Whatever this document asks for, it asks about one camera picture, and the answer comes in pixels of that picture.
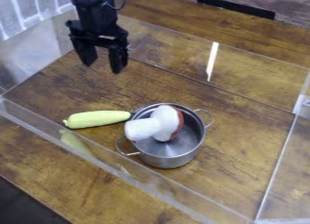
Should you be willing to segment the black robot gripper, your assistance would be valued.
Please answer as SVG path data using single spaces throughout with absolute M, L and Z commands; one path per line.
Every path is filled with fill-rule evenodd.
M 109 67 L 120 73 L 128 63 L 128 32 L 118 25 L 118 11 L 126 0 L 116 6 L 114 0 L 71 0 L 79 19 L 69 20 L 69 37 L 73 49 L 85 66 L 97 59 L 95 46 L 109 49 Z

